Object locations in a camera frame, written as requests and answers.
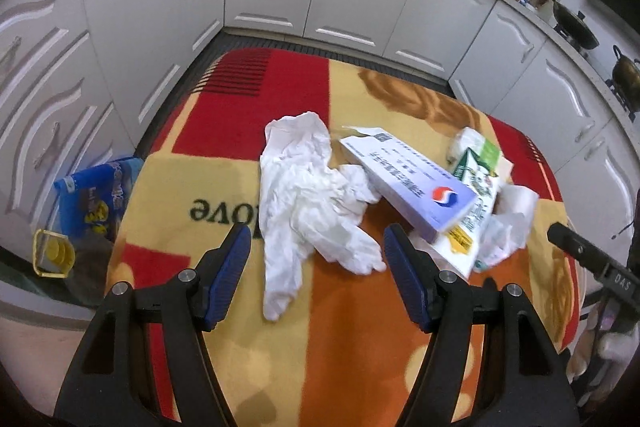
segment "silver bolt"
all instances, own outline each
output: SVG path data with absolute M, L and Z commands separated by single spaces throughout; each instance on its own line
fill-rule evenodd
M 522 288 L 514 283 L 509 283 L 507 285 L 507 291 L 514 297 L 520 297 L 522 295 Z
M 128 289 L 129 289 L 129 285 L 124 281 L 120 281 L 120 282 L 116 282 L 113 285 L 113 288 L 111 288 L 111 291 L 114 293 L 114 295 L 122 295 L 123 293 L 126 293 Z
M 182 270 L 180 273 L 178 273 L 178 279 L 180 279 L 182 282 L 193 281 L 195 278 L 196 270 L 193 270 L 191 268 L 187 268 L 186 270 Z
M 440 277 L 442 282 L 453 282 L 458 278 L 458 276 L 450 270 L 442 270 L 438 277 Z

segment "white glove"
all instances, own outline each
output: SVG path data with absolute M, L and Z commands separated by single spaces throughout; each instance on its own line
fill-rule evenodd
M 589 312 L 587 327 L 578 339 L 575 350 L 566 367 L 566 375 L 569 382 L 574 381 L 575 378 L 580 377 L 587 370 L 591 360 L 591 351 L 593 350 L 594 328 L 598 323 L 598 314 L 601 308 L 602 303 L 598 303 Z M 611 328 L 617 309 L 617 304 L 612 300 L 609 301 L 602 318 L 600 331 L 607 331 Z M 591 393 L 588 398 L 589 401 L 600 403 L 609 396 L 609 393 L 616 386 L 636 353 L 639 339 L 638 324 L 628 333 L 605 333 L 600 338 L 596 346 L 596 353 L 602 359 L 610 360 L 611 365 L 600 385 Z

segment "orange tablecloth section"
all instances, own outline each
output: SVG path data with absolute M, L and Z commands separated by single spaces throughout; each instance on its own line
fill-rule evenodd
M 262 317 L 263 243 L 257 229 L 264 126 L 315 111 L 334 140 L 342 126 L 383 127 L 445 165 L 450 140 L 473 127 L 514 162 L 512 179 L 540 194 L 527 248 L 492 269 L 498 287 L 520 284 L 559 349 L 578 322 L 575 264 L 546 241 L 566 222 L 553 174 L 527 137 L 442 94 L 326 58 L 268 49 L 224 55 L 174 111 L 156 140 L 127 209 L 108 287 L 164 283 L 217 247 L 230 224 L 254 230 L 249 261 L 226 319 L 205 335 L 213 367 L 239 426 L 395 424 L 429 341 L 410 322 L 389 270 L 360 277 L 319 255 L 305 264 L 303 287 L 277 323 Z M 332 163 L 345 162 L 334 142 Z M 386 225 L 406 222 L 385 200 L 362 227 L 382 241 Z M 486 277 L 473 274 L 470 283 Z M 175 405 L 161 329 L 150 332 L 164 415 Z M 470 412 L 481 360 L 474 327 L 456 417 Z

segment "patterned tablecloth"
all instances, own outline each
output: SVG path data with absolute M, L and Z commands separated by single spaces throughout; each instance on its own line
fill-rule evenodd
M 499 144 L 512 179 L 540 195 L 527 248 L 487 275 L 498 287 L 520 284 L 558 349 L 574 337 L 578 285 L 574 261 L 546 240 L 566 223 L 551 169 L 519 131 L 433 90 L 326 58 L 270 49 L 229 52 L 172 114 L 146 160 L 127 209 L 107 287 L 164 283 L 217 247 L 233 222 L 249 224 L 252 251 L 226 319 L 205 334 L 226 400 L 243 426 L 395 424 L 429 336 L 407 317 L 391 273 L 352 275 L 319 255 L 303 268 L 303 286 L 277 323 L 262 318 L 264 260 L 257 228 L 264 126 L 315 111 L 334 140 L 332 166 L 344 163 L 344 125 L 382 127 L 440 165 L 465 126 Z M 377 241 L 399 222 L 385 200 L 362 228 Z M 481 285 L 486 275 L 473 274 Z M 176 417 L 161 327 L 150 350 L 162 412 Z M 456 417 L 470 412 L 481 360 L 482 327 L 473 327 Z

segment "crumpled tissue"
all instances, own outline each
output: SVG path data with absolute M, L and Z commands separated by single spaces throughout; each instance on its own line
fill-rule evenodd
M 539 195 L 527 187 L 505 185 L 500 191 L 495 214 L 482 232 L 474 271 L 494 267 L 527 244 Z
M 358 228 L 380 195 L 359 165 L 328 167 L 329 131 L 314 112 L 267 124 L 260 156 L 264 238 L 262 313 L 277 320 L 302 286 L 302 262 L 315 250 L 329 263 L 368 275 L 384 271 L 380 245 Z

